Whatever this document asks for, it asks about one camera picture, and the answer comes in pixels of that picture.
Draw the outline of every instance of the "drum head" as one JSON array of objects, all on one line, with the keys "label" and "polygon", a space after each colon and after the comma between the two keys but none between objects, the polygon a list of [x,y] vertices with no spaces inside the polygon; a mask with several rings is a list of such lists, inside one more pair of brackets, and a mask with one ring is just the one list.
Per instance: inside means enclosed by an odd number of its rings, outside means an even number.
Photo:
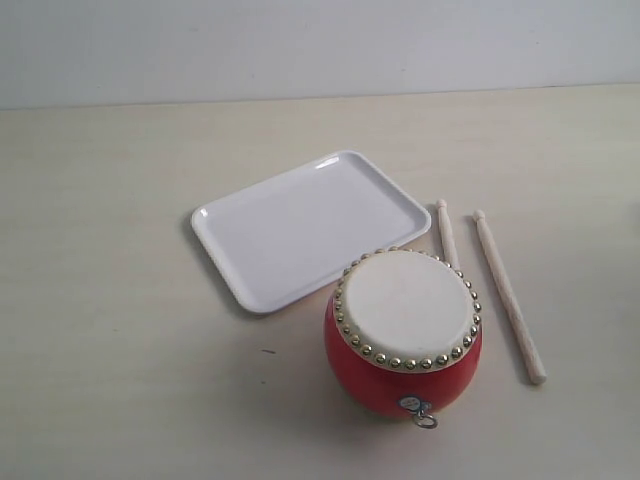
[{"label": "drum head", "polygon": [[402,250],[372,255],[352,269],[341,289],[350,333],[387,361],[428,359],[436,367],[444,355],[444,367],[470,346],[470,291],[453,269],[429,255]]}]

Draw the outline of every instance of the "wooden drumstick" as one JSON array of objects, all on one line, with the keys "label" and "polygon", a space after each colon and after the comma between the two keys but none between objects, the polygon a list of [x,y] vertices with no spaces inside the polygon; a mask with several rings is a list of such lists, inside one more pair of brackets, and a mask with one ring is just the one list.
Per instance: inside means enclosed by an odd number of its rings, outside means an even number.
[{"label": "wooden drumstick", "polygon": [[451,221],[447,213],[447,202],[440,199],[436,202],[436,206],[438,207],[438,221],[440,224],[440,237],[442,238],[444,258],[455,270],[460,270],[460,260],[458,260],[456,242],[453,239],[453,229],[451,228]]},{"label": "wooden drumstick", "polygon": [[491,269],[491,274],[493,275],[496,287],[498,287],[498,293],[502,299],[502,304],[509,315],[511,326],[518,341],[518,345],[520,346],[522,356],[524,357],[524,363],[527,367],[529,378],[535,385],[540,385],[547,379],[547,372],[542,365],[542,360],[538,355],[538,350],[533,343],[529,329],[524,323],[522,311],[520,310],[515,293],[511,287],[511,282],[509,282],[507,272],[502,260],[500,259],[498,247],[493,239],[491,230],[489,230],[489,225],[487,224],[484,212],[482,210],[476,210],[473,214],[473,219],[476,221],[478,236],[480,237],[480,242],[482,243],[482,248],[484,249],[484,254],[487,258],[487,263]]}]

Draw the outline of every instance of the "tray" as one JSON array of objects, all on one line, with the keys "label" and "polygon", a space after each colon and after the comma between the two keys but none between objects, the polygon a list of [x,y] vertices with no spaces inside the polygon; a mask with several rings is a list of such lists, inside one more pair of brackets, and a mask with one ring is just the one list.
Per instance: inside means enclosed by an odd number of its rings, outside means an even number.
[{"label": "tray", "polygon": [[191,225],[240,305],[279,310],[362,253],[431,227],[425,208],[363,155],[341,151],[196,209]]}]

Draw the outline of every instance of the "red drum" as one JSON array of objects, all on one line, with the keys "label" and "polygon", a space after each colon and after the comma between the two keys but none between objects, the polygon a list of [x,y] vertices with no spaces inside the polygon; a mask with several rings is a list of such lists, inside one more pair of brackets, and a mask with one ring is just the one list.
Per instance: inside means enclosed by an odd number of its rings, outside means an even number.
[{"label": "red drum", "polygon": [[327,305],[329,363],[359,403],[381,415],[431,415],[471,381],[482,348],[471,282],[425,252],[377,250],[344,271]]}]

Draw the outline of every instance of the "metal ring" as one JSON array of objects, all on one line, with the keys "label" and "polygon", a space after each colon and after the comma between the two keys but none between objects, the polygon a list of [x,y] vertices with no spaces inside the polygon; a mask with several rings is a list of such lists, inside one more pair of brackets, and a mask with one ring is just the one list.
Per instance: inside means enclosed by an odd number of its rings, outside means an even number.
[{"label": "metal ring", "polygon": [[427,413],[430,408],[431,405],[429,404],[420,407],[420,410],[411,416],[413,423],[420,428],[427,428],[429,430],[436,428],[438,426],[438,420],[433,415]]}]

